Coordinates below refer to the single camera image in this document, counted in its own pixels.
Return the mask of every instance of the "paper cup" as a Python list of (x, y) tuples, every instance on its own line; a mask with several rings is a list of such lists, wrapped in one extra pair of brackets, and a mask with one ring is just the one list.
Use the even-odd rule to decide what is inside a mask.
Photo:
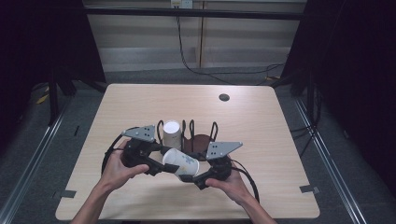
[(171, 148), (165, 155), (163, 155), (163, 164), (174, 164), (178, 165), (179, 168), (175, 172), (175, 175), (196, 175), (199, 171), (198, 160), (184, 154), (183, 152)]
[(181, 149), (181, 130), (177, 121), (168, 120), (163, 125), (163, 145)]

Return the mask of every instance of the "gray floor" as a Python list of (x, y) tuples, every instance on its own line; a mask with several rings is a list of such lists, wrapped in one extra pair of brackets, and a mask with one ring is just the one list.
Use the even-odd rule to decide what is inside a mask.
[[(260, 69), (263, 68), (213, 68), (205, 71), (246, 72)], [(281, 68), (271, 71), (269, 76), (279, 75), (280, 71)], [(227, 82), (233, 84), (256, 85), (262, 83), (266, 75), (261, 73), (216, 75), (216, 77), (226, 79)], [(106, 77), (108, 83), (226, 84), (210, 76), (192, 74), (186, 69), (115, 72), (107, 73)], [(271, 81), (263, 82), (262, 85), (269, 83)], [(43, 161), (39, 164), (32, 182), (29, 183), (29, 189), (25, 192), (21, 204), (13, 216), (12, 223), (62, 223), (55, 217), (59, 199), (54, 199), (52, 196), (55, 191), (65, 188), (103, 97), (102, 93), (82, 83), (76, 83), (76, 85), (78, 92), (65, 110), (62, 124), (52, 139)], [(290, 96), (289, 89), (290, 86), (279, 87), (276, 89), (276, 95), (290, 129), (294, 130), (304, 127), (304, 123), (297, 110), (296, 99)], [(2, 171), (0, 173), (0, 205), (2, 207), (6, 204), (7, 198), (17, 185), (19, 177), (23, 174), (27, 163), (33, 157), (36, 147), (47, 130), (50, 117), (49, 101), (41, 105), (35, 104), (42, 91), (44, 89), (32, 92), (31, 103), (19, 124), (19, 131), (11, 141), (7, 154), (0, 159)], [(67, 98), (62, 95), (60, 99), (61, 104), (67, 102)], [(390, 195), (378, 175), (361, 157), (359, 149), (353, 142), (345, 138), (343, 129), (337, 124), (336, 119), (326, 109), (326, 106), (323, 107), (318, 129), (332, 153), (332, 158), (340, 173), (355, 196), (367, 223), (396, 223), (396, 200)], [(294, 136), (299, 134), (299, 132), (292, 133)], [(295, 140), (295, 145), (300, 152), (308, 138), (309, 135), (306, 134)], [(311, 143), (308, 146), (302, 157), (302, 162), (311, 185), (320, 190), (320, 193), (316, 194), (320, 216), (315, 219), (278, 219), (277, 222), (353, 223), (314, 144)], [(100, 223), (119, 222), (100, 221)]]

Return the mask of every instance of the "black curtain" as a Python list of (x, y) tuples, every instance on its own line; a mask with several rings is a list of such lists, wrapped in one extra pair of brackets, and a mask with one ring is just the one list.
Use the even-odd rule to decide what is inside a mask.
[(12, 136), (32, 87), (51, 70), (70, 79), (106, 82), (86, 15), (49, 7), (83, 7), (80, 0), (2, 1), (0, 7), (1, 150)]
[(394, 9), (392, 1), (308, 1), (305, 13), (340, 17), (300, 23), (282, 76), (303, 68), (293, 82), (301, 92), (312, 72), (325, 104), (396, 195)]

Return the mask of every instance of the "white wall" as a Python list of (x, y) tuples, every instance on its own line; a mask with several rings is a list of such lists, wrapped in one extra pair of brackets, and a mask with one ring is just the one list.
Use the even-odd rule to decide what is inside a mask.
[[(170, 7), (170, 0), (85, 0), (84, 3), (86, 6)], [(193, 1), (193, 7), (303, 12), (304, 1)], [(176, 18), (89, 15), (89, 20), (105, 71), (183, 67)], [(183, 51), (190, 67), (282, 63), (286, 61), (298, 26), (297, 21), (217, 18), (203, 21), (180, 18), (180, 23)]]

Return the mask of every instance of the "wooden table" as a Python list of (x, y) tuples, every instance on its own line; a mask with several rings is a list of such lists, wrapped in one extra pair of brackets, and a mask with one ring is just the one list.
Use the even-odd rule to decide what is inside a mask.
[[(219, 99), (223, 93), (230, 96), (229, 101)], [(300, 186), (309, 182), (272, 88), (113, 84), (107, 88), (66, 187), (77, 193), (72, 199), (62, 198), (56, 217), (73, 218), (99, 180), (104, 153), (121, 131), (157, 125), (160, 119), (180, 123), (194, 119), (195, 134), (210, 134), (212, 122), (216, 121), (217, 141), (243, 142), (230, 155), (250, 172), (261, 204), (272, 217), (319, 215), (314, 194), (301, 193)], [(161, 157), (157, 152), (151, 154), (159, 161)], [(201, 162), (200, 173), (207, 169), (207, 162)], [(160, 173), (136, 176), (115, 190), (100, 218), (208, 220), (248, 216), (219, 189), (199, 190), (172, 174)]]

